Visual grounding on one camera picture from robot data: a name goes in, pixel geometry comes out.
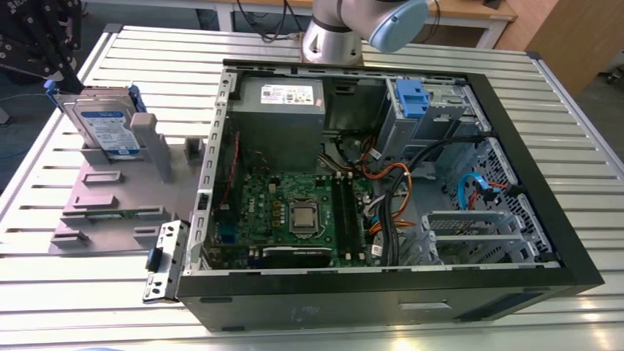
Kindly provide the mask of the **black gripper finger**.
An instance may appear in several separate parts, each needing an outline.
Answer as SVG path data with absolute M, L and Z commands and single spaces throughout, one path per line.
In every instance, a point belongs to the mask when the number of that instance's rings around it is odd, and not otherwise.
M 83 84 L 78 77 L 72 47 L 66 40 L 59 42 L 51 39 L 35 44 L 34 61 L 38 65 L 40 76 L 56 81 L 56 86 L 66 94 L 78 94 L 83 90 Z
M 59 24 L 62 27 L 63 56 L 72 68 L 78 65 L 75 51 L 82 49 L 82 1 L 59 1 Z

